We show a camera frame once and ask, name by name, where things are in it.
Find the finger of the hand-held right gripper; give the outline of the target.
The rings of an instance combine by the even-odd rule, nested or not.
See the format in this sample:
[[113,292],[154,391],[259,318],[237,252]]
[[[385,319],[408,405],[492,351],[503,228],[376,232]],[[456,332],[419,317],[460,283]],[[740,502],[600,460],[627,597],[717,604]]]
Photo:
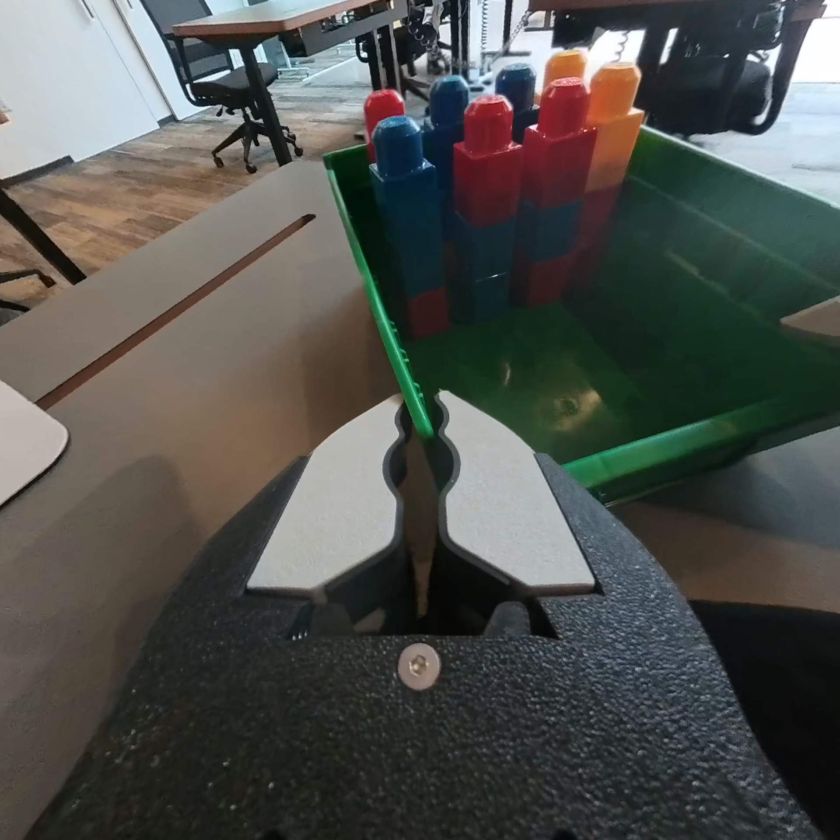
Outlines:
[[838,313],[795,313],[783,317],[780,326],[800,338],[839,348]]

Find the pile of block towers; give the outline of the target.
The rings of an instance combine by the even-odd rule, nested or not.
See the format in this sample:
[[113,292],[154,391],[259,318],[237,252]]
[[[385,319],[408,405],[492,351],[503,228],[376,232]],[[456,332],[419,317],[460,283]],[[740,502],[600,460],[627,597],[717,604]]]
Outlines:
[[587,80],[586,63],[552,55],[541,92],[527,63],[475,98],[439,78],[423,123],[393,89],[365,100],[384,300],[405,339],[560,302],[593,278],[645,114],[635,64]]

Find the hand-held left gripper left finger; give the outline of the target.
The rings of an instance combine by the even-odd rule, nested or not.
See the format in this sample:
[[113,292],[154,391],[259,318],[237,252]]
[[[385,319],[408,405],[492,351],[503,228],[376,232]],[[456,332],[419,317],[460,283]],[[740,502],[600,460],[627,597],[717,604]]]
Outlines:
[[247,581],[248,593],[385,612],[414,597],[406,548],[411,418],[392,395],[316,447]]

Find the white poster stand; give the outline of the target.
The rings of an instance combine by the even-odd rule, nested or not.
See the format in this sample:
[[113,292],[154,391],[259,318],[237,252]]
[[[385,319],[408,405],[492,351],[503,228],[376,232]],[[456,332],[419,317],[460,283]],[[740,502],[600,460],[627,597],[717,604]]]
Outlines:
[[54,417],[1,382],[1,505],[51,469],[69,439]]

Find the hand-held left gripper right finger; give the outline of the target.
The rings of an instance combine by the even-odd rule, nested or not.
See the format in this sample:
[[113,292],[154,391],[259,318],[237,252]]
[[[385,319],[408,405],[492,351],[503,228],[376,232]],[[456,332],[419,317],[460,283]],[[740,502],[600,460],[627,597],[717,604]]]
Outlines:
[[453,461],[439,502],[444,546],[519,595],[593,593],[592,569],[534,450],[450,391],[435,401]]

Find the green plastic bin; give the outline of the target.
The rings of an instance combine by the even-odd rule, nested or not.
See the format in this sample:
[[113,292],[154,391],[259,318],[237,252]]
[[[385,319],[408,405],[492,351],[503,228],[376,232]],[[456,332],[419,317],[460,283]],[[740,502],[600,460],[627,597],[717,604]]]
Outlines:
[[324,155],[418,436],[449,391],[621,502],[838,425],[838,349],[781,320],[838,296],[838,204],[643,128],[561,302],[411,342],[362,145]]

